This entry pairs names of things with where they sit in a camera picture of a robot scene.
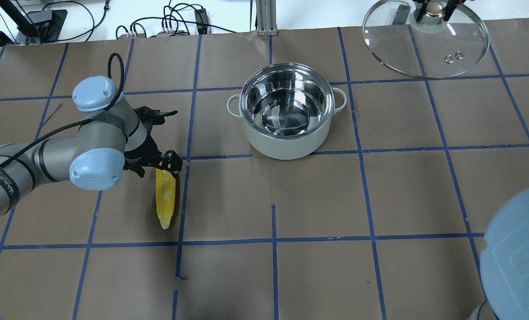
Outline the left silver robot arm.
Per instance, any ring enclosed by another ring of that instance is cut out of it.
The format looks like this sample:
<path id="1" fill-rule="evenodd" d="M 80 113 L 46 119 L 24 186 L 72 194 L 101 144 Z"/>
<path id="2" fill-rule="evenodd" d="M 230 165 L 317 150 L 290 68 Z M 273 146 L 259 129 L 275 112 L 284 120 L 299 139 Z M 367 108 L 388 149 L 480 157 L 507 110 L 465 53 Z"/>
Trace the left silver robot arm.
<path id="1" fill-rule="evenodd" d="M 156 168 L 163 187 L 176 189 L 183 161 L 173 150 L 160 152 L 151 136 L 152 127 L 175 112 L 132 108 L 106 76 L 78 83 L 72 100 L 84 113 L 72 124 L 77 134 L 0 146 L 0 217 L 40 185 L 69 180 L 83 190 L 103 191 L 115 187 L 124 170 L 144 177 L 146 167 Z"/>

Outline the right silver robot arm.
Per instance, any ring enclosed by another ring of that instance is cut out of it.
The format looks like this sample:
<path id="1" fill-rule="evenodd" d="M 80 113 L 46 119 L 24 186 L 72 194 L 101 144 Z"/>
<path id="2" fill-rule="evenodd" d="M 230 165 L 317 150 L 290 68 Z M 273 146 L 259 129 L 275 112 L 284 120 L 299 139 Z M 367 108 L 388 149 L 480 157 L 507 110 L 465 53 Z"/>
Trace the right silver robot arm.
<path id="1" fill-rule="evenodd" d="M 451 78 L 474 69 L 486 55 L 485 24 L 462 0 L 417 0 L 413 29 L 431 37 L 424 75 Z M 486 300 L 472 320 L 529 320 L 529 188 L 509 199 L 486 230 L 480 255 Z"/>

